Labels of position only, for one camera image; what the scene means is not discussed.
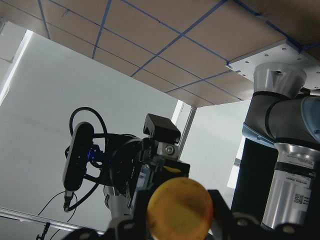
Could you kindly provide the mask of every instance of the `aluminum rail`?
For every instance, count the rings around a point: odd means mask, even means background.
[[[61,229],[61,230],[69,231],[69,232],[72,232],[76,229],[84,228],[83,226],[74,225],[74,224],[70,224],[70,223],[66,223],[66,222],[62,222],[62,221],[57,221],[57,220],[45,218],[42,216],[33,215],[30,213],[25,213],[25,212],[21,212],[21,211],[8,209],[8,208],[1,207],[1,206],[0,206],[0,217],[13,219],[13,220],[19,220],[21,222],[41,224],[41,225],[46,224],[46,223],[50,223],[51,228]],[[95,230],[95,231],[99,235],[103,235],[105,233],[104,231],[101,231],[101,230]]]
[[[197,108],[194,107],[194,106],[192,106],[191,109],[190,109],[190,113],[189,113],[189,116],[188,116],[188,120],[186,121],[184,130],[183,130],[183,133],[182,133],[180,142],[179,142],[179,144],[178,144],[178,147],[179,147],[179,159],[180,159],[182,150],[184,149],[185,143],[186,143],[186,141],[187,141],[187,137],[188,137],[188,134],[189,134],[189,131],[190,131],[192,122],[193,122],[193,120],[194,120],[194,117],[195,117],[195,115],[196,115],[196,111],[197,111]]]

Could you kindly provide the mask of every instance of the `barcode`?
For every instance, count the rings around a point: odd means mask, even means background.
[[[305,196],[296,193],[294,195],[294,203],[302,204],[304,202],[304,197]]]

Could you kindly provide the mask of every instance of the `ceiling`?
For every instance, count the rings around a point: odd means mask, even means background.
[[[0,0],[9,21],[194,107],[250,100],[229,61],[288,39],[320,59],[316,0]]]

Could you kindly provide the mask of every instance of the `wire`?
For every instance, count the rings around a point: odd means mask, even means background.
[[[104,151],[106,151],[107,150],[107,145],[108,145],[108,139],[107,139],[108,131],[107,131],[106,124],[105,124],[103,118],[101,117],[101,115],[91,107],[83,106],[83,107],[79,107],[79,108],[77,108],[76,110],[73,111],[73,113],[70,116],[70,120],[69,120],[69,130],[70,130],[71,136],[74,134],[74,129],[73,129],[74,117],[78,112],[81,112],[81,111],[92,112],[99,119],[100,124],[101,124],[102,129],[103,129],[103,134],[104,134]]]
[[[78,207],[80,204],[82,204],[88,197],[90,197],[90,195],[97,189],[98,186],[99,186],[99,183],[96,183],[86,195],[84,195],[79,201],[77,200],[74,205],[68,207],[67,212],[72,211],[73,209]]]
[[[76,203],[78,202],[78,197],[77,197],[77,195],[74,193],[74,195],[75,195],[75,199],[76,199]],[[72,217],[75,215],[75,212],[76,212],[76,210],[77,210],[77,208],[75,208],[74,209],[74,211],[73,211],[73,213],[72,213],[72,215],[71,215],[71,217],[68,219],[68,221],[66,221],[67,223],[72,219]],[[52,238],[57,234],[57,232],[59,232],[61,229],[58,229],[57,231],[55,231],[55,233],[50,237],[50,240],[52,240]]]
[[[48,206],[48,204],[56,197],[56,196],[58,196],[58,195],[60,195],[60,194],[63,194],[65,191],[62,191],[62,192],[59,192],[59,193],[57,193],[56,195],[54,195],[51,199],[50,199],[50,201],[48,201],[48,203],[44,206],[44,208],[42,208],[42,210],[38,213],[38,215],[37,216],[39,216],[44,210],[45,210],[45,208]]]

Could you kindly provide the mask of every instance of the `white wall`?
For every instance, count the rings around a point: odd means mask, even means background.
[[[180,157],[191,165],[189,177],[206,189],[218,189],[229,207],[234,190],[227,183],[249,104],[242,101],[198,108]]]
[[[34,34],[0,106],[0,206],[37,214],[64,190],[64,151],[71,141],[69,117],[76,108],[97,110],[110,133],[145,137],[146,114],[171,118],[176,103],[175,98]],[[80,113],[75,122],[80,121],[92,122],[96,132],[102,132],[90,113]],[[78,197],[92,185],[85,181]],[[111,215],[102,189],[76,210],[71,223],[107,228]],[[43,216],[66,221],[71,214],[64,213],[63,202],[60,195]],[[33,240],[42,230],[41,225],[0,218],[3,240]]]

